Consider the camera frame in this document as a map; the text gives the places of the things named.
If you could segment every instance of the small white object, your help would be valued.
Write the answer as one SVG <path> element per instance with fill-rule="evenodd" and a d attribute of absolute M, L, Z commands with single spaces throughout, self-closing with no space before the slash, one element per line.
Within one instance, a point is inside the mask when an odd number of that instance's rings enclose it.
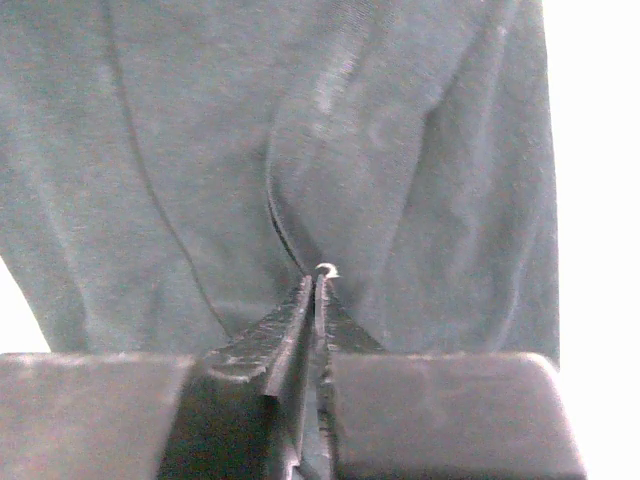
<path fill-rule="evenodd" d="M 339 278 L 338 269 L 333 263 L 320 263 L 316 266 L 316 270 L 319 268 L 326 268 L 329 272 L 324 276 L 324 278 Z"/>

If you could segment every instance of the gray garment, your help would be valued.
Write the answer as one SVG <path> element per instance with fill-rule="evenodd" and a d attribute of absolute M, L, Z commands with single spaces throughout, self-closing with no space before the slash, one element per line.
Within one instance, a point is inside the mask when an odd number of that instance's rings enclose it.
<path fill-rule="evenodd" d="M 4 1 L 0 172 L 54 351 L 220 347 L 332 262 L 389 350 L 558 361 L 539 0 Z"/>

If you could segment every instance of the white surface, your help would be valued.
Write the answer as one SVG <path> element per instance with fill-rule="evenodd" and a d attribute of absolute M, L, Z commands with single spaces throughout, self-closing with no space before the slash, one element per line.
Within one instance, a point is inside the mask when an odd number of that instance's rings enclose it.
<path fill-rule="evenodd" d="M 637 19 L 636 2 L 545 2 L 560 221 L 561 375 L 591 480 L 640 478 Z M 0 352 L 46 348 L 0 264 Z"/>

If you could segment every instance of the cloth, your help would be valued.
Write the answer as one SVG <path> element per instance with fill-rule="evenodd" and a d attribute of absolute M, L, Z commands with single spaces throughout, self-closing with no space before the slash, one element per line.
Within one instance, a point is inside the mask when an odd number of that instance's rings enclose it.
<path fill-rule="evenodd" d="M 558 362 L 540 1 L 3 1 L 0 172 L 53 351 L 221 347 L 331 262 L 391 351 Z"/>

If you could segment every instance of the dark gray cloth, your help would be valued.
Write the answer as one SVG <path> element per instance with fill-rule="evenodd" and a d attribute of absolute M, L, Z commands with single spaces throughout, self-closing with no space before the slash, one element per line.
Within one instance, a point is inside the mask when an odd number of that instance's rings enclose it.
<path fill-rule="evenodd" d="M 392 351 L 558 361 L 540 1 L 4 1 L 0 171 L 54 351 L 220 347 L 332 262 Z"/>

